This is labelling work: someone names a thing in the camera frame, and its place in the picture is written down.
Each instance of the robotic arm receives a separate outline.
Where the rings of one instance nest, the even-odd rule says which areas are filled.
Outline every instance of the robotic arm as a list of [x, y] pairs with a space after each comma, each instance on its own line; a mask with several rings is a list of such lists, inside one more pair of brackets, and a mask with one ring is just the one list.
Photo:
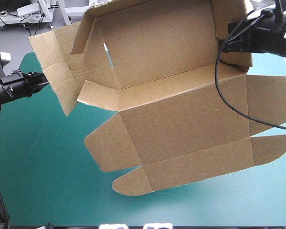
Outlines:
[[10, 54], [0, 52], [0, 105], [23, 98], [31, 97], [49, 84], [43, 73], [22, 73], [21, 70], [5, 75], [3, 68], [11, 60]]

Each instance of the cardboard box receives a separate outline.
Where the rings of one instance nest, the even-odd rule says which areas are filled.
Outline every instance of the cardboard box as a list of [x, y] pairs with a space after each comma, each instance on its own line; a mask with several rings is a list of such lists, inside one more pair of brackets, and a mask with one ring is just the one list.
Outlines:
[[[246, 12], [244, 0], [113, 0], [30, 38], [66, 115], [77, 101], [118, 112], [85, 139], [103, 171], [140, 166], [114, 181], [117, 192], [143, 195], [284, 154], [286, 135], [251, 137], [269, 127], [236, 114], [215, 88], [218, 39]], [[286, 77], [246, 75], [249, 53], [222, 60], [232, 105], [286, 122]]]

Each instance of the teal tabletop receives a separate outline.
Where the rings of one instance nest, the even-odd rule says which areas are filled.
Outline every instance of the teal tabletop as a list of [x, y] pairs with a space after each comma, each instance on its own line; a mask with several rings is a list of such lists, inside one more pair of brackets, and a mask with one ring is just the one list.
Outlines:
[[[250, 74], [286, 75], [283, 58], [257, 54], [254, 64]], [[33, 53], [20, 68], [41, 71]], [[83, 144], [112, 115], [78, 104], [66, 117], [50, 86], [2, 106], [0, 190], [12, 225], [286, 226], [286, 153], [267, 165], [145, 196], [116, 193], [112, 182], [129, 169], [102, 172]], [[286, 131], [260, 135], [280, 134]]]

